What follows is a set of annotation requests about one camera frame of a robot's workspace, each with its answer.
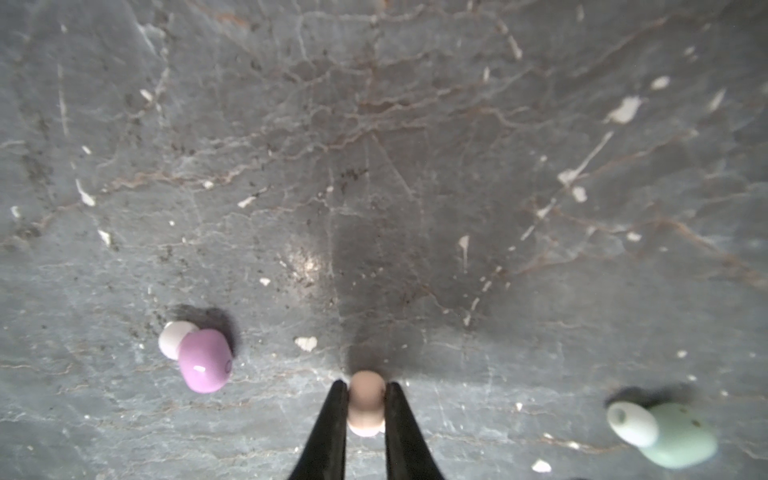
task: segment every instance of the dark stain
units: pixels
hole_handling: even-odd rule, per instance
[[[165,254],[158,256],[160,263],[168,263],[170,258],[174,255],[174,248],[171,245],[165,247]]]
[[[33,184],[45,186],[51,183],[51,179],[48,178],[48,175],[53,173],[53,168],[42,164],[32,155],[22,156],[22,163],[24,164],[24,169],[27,171],[27,178]]]
[[[341,174],[341,178],[351,178],[352,180],[357,181],[358,179],[360,179],[361,175],[364,175],[367,173],[368,173],[367,168],[362,168],[360,170],[349,168]]]
[[[42,233],[37,227],[20,227],[16,230],[16,236],[23,240],[40,238],[41,235]]]
[[[45,121],[45,117],[40,113],[38,113],[38,129],[40,130],[40,133],[43,134],[45,141],[49,141],[50,137],[48,136],[48,133],[51,129],[48,127],[48,122]]]

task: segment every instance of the white speck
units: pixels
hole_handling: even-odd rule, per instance
[[[305,352],[311,352],[317,346],[317,338],[314,336],[300,336],[297,337],[293,342]]]
[[[600,141],[600,143],[595,147],[591,152],[589,152],[589,155],[581,162],[581,164],[576,168],[575,170],[572,170],[571,168],[568,168],[566,170],[563,170],[558,174],[558,180],[561,184],[565,185],[566,187],[570,187],[574,180],[578,178],[579,175],[581,175],[581,172],[584,171],[584,169],[589,165],[589,162],[592,161],[592,159],[600,153],[600,150],[605,147],[605,144],[608,143],[608,141],[611,139],[611,137],[614,136],[613,131],[609,131],[605,135],[603,135],[603,140]]]
[[[543,220],[544,217],[549,215],[549,212],[552,210],[552,207],[554,207],[554,204],[556,202],[557,202],[556,199],[554,199],[554,198],[550,199],[549,200],[549,204],[546,207],[536,211],[536,217],[539,217],[540,219]]]
[[[139,90],[139,93],[142,97],[144,97],[147,101],[153,101],[154,95],[152,95],[149,91],[144,90],[143,88]]]
[[[531,470],[537,473],[549,473],[552,471],[552,467],[544,460],[539,459],[535,464],[531,465]]]
[[[723,98],[725,98],[725,88],[718,90],[715,96],[712,97],[712,100],[710,100],[710,103],[707,105],[707,110],[709,112],[717,110],[720,107],[720,104],[723,103]]]
[[[96,200],[94,200],[91,195],[88,195],[88,192],[83,190],[82,185],[80,185],[80,179],[74,179],[74,184],[77,186],[78,192],[80,192],[80,198],[83,200],[83,203],[89,207],[93,207],[96,204]]]
[[[571,190],[571,194],[574,196],[574,200],[580,204],[587,201],[587,191],[584,187],[574,187],[573,190]]]
[[[664,90],[670,86],[670,78],[666,75],[659,77],[650,83],[651,90]]]
[[[464,235],[458,239],[458,245],[462,248],[464,255],[464,272],[467,271],[467,250],[469,249],[469,235]]]
[[[523,49],[520,48],[520,45],[518,45],[517,41],[515,40],[515,37],[513,37],[512,35],[509,35],[507,37],[507,42],[509,42],[509,46],[512,48],[512,54],[515,56],[515,60],[522,60]]]
[[[245,207],[247,207],[248,205],[250,205],[250,204],[251,204],[251,202],[253,202],[254,200],[256,200],[256,197],[254,197],[253,195],[251,195],[251,196],[250,196],[250,197],[248,197],[247,199],[245,199],[245,200],[241,200],[241,201],[237,202],[237,206],[238,206],[238,207],[240,207],[240,208],[245,208]]]
[[[523,234],[520,236],[520,241],[523,241],[526,238],[530,237],[531,233],[533,233],[533,229],[535,228],[536,228],[535,225],[531,225],[530,227],[528,227],[528,229],[525,232],[523,232]]]
[[[637,109],[640,108],[642,103],[643,101],[637,95],[633,97],[625,97],[621,101],[621,105],[608,113],[605,122],[612,121],[622,125],[628,124],[637,114]]]
[[[105,232],[103,230],[98,231],[98,236],[101,237],[101,241],[104,242],[104,245],[110,246],[112,245],[112,235],[110,235],[108,232]]]

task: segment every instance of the mint green bead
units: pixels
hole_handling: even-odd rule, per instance
[[[665,468],[686,468],[717,452],[712,427],[688,407],[664,403],[648,412],[659,425],[659,439],[639,450],[653,463]]]

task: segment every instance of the pink bead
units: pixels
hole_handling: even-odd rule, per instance
[[[179,345],[179,369],[194,392],[216,392],[232,372],[232,351],[227,339],[214,329],[188,333]]]

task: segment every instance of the white bead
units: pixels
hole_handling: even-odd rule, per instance
[[[659,424],[643,407],[615,402],[608,407],[608,425],[622,440],[636,447],[650,447],[659,439]]]
[[[168,323],[160,334],[160,338],[157,339],[160,351],[171,360],[179,360],[179,345],[181,345],[181,340],[183,340],[188,333],[196,332],[198,330],[199,328],[197,328],[197,325],[183,320]]]
[[[384,433],[384,431],[386,430],[384,422],[382,422],[382,424],[379,425],[379,426],[371,427],[371,428],[368,428],[368,429],[358,429],[356,427],[351,426],[349,424],[349,422],[347,422],[346,424],[349,426],[349,430],[352,433],[354,433],[357,436],[361,436],[361,437],[375,437],[379,433]]]

